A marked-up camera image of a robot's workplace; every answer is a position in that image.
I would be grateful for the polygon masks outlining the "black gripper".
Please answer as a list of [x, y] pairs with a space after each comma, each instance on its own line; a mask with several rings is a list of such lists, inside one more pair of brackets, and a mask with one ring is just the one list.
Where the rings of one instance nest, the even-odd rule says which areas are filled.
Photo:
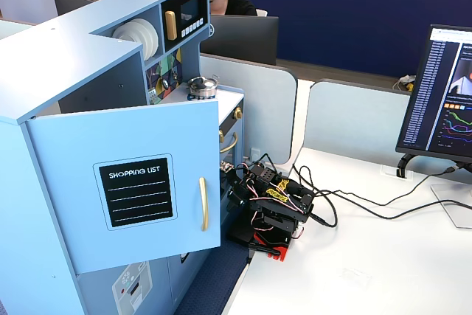
[[226, 193], [234, 186], [234, 191], [228, 194], [227, 212], [239, 208], [241, 204], [253, 198], [259, 198], [254, 186], [253, 173], [241, 173], [233, 167], [222, 170], [222, 193]]

